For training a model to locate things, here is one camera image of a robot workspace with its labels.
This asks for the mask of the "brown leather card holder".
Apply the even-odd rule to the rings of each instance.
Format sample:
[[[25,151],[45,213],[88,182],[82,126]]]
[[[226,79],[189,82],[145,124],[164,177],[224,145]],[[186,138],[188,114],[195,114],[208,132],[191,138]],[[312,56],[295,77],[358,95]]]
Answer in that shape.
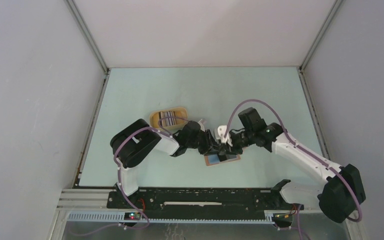
[[[225,154],[225,155],[212,154],[212,155],[206,155],[204,159],[205,159],[206,166],[214,166],[218,164],[229,163],[229,162],[240,160],[241,156],[234,155],[234,154]]]

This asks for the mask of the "yellow oval card tray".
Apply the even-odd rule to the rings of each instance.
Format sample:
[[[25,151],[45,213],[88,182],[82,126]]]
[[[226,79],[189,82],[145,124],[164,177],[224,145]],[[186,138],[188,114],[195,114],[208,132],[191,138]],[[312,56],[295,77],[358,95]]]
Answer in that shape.
[[[149,125],[156,129],[161,126],[168,130],[179,130],[188,122],[188,112],[184,107],[173,107],[157,110],[150,114]]]

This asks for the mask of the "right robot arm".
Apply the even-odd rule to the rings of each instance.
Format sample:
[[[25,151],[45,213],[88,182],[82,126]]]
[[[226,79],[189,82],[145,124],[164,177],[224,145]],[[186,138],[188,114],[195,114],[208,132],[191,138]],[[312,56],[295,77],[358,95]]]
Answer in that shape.
[[[302,204],[321,210],[336,223],[362,220],[361,204],[366,194],[360,171],[354,165],[342,166],[317,154],[293,138],[279,122],[266,124],[253,107],[243,110],[238,117],[243,125],[239,132],[229,130],[229,125],[214,130],[224,152],[240,155],[243,149],[255,145],[289,160],[315,182],[305,185],[286,180],[270,196],[275,208]]]

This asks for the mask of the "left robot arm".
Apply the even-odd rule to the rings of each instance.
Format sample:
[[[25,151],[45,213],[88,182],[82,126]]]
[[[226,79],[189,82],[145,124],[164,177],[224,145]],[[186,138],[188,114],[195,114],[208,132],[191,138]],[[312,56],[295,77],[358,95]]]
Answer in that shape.
[[[117,164],[117,188],[121,190],[118,201],[125,208],[133,208],[138,202],[138,171],[136,167],[153,150],[171,157],[183,155],[195,149],[203,156],[226,154],[210,130],[204,130],[200,122],[188,120],[175,133],[150,126],[140,118],[116,134],[110,141],[113,160]]]

